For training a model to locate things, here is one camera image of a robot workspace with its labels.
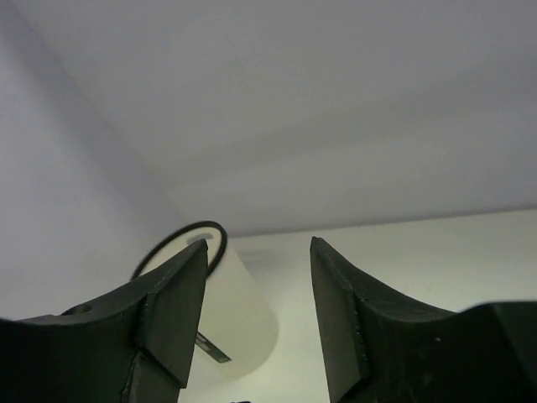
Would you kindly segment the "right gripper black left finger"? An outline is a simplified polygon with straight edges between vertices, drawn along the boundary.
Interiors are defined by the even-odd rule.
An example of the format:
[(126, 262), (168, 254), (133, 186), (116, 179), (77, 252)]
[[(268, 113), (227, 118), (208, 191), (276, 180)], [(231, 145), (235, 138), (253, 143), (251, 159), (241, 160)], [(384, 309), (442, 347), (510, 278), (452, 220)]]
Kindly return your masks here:
[(207, 246), (58, 315), (1, 322), (4, 402), (176, 402), (187, 386)]

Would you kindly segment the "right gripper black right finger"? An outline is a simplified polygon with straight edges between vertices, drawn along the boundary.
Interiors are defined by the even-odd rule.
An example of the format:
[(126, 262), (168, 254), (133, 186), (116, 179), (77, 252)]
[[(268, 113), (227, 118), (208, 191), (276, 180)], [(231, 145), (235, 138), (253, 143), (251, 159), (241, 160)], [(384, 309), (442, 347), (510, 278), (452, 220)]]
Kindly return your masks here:
[(331, 401), (535, 401), (534, 302), (447, 311), (375, 279), (322, 238), (311, 240), (310, 267)]

